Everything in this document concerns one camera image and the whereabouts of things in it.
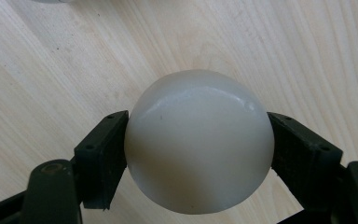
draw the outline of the ball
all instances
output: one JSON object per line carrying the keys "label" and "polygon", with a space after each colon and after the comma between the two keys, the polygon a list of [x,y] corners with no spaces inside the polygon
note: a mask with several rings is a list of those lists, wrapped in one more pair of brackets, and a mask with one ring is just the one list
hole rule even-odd
{"label": "ball", "polygon": [[157,80],[133,108],[125,135],[139,189],[182,214],[244,201],[265,179],[273,151],[263,106],[239,82],[206,70]]}

